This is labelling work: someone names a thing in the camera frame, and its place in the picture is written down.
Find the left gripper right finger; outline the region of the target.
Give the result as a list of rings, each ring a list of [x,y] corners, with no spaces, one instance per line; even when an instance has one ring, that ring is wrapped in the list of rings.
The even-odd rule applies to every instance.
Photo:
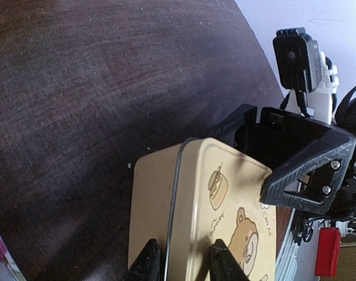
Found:
[[[216,239],[209,248],[211,281],[249,281],[222,239]]]

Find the bear print tin lid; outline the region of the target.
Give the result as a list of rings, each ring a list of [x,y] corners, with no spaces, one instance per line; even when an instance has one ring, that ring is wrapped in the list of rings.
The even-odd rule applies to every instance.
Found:
[[[213,138],[185,141],[173,178],[164,280],[209,280],[218,239],[249,280],[274,280],[276,209],[261,203],[270,168]]]

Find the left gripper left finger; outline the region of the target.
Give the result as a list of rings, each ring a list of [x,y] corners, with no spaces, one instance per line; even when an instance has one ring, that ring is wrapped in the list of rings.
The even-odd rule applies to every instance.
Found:
[[[126,273],[127,280],[158,281],[161,278],[161,248],[156,239],[145,244]]]

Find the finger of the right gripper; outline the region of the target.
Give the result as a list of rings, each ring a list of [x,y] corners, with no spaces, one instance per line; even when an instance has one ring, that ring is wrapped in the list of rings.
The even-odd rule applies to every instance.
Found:
[[[356,137],[332,129],[293,155],[264,181],[260,202],[324,215],[341,188]]]
[[[229,145],[238,139],[247,138],[256,125],[258,108],[242,104],[220,123],[206,131],[206,137],[218,139]]]

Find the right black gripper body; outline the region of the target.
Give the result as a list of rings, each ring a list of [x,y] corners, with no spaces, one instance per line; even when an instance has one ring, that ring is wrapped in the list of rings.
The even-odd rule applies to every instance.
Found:
[[[344,130],[356,137],[356,133],[346,126],[345,113],[349,103],[346,98],[340,104],[334,125],[277,108],[258,109],[254,129],[247,138],[238,139],[235,145],[239,151],[265,164],[273,173],[329,130]],[[332,220],[343,220],[356,214],[356,147],[330,209],[324,215],[302,212]]]

